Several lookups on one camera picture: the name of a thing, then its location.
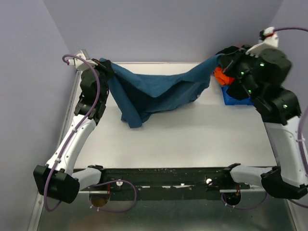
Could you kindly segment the teal blue t shirt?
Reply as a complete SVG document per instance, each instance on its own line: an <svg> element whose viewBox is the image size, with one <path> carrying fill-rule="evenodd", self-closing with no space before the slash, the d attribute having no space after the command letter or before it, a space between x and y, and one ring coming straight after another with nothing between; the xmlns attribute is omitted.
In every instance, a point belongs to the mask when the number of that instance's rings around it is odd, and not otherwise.
<svg viewBox="0 0 308 231"><path fill-rule="evenodd" d="M219 55L215 55L175 75L137 74L111 63L115 74L108 85L121 112L121 121L130 128L140 128L155 113L172 111L196 101L209 87L218 63Z"/></svg>

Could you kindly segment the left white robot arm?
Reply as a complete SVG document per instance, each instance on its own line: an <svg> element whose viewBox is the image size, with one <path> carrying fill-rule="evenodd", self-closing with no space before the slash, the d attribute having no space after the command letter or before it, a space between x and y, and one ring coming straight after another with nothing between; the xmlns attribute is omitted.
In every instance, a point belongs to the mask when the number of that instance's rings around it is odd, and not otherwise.
<svg viewBox="0 0 308 231"><path fill-rule="evenodd" d="M44 166L37 165L33 176L38 192L60 202L72 203L78 192L92 186L102 190L107 179L100 167L74 172L76 160L89 135L100 122L109 95L108 81L114 76L109 60L92 59L84 63L81 94L67 134Z"/></svg>

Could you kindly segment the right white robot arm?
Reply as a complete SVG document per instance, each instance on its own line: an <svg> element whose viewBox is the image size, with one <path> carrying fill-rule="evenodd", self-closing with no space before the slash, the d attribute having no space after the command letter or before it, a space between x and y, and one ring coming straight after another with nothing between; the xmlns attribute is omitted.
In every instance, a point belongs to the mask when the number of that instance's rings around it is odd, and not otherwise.
<svg viewBox="0 0 308 231"><path fill-rule="evenodd" d="M276 166L233 164L222 175L222 185L231 189L247 183L264 188L275 198L300 199L308 193L303 116L297 96L282 86L292 62L275 48L253 55L247 51L248 46L223 49L218 52L218 65L223 74L233 78L226 93L237 100L249 99L261 115Z"/></svg>

